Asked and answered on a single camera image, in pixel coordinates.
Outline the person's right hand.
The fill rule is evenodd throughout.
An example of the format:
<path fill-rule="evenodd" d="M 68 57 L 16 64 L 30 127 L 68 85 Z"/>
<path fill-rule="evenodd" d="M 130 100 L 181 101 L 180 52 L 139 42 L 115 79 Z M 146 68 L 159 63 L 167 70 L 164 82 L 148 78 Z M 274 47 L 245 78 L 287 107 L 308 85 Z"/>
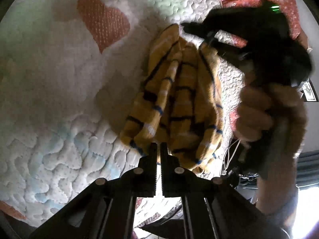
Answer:
<path fill-rule="evenodd" d="M 285 142 L 284 154 L 294 156 L 305 136 L 307 127 L 307 111 L 298 90 L 289 86 L 273 84 L 269 92 L 253 86 L 255 80 L 253 73 L 244 76 L 244 87 L 240 92 L 241 102 L 237 107 L 237 120 L 235 121 L 235 136 L 242 142 L 254 142 L 262 138 L 264 131 L 275 125 L 275 118 L 267 110 L 275 106 L 288 109 L 291 119 L 291 128 Z"/>

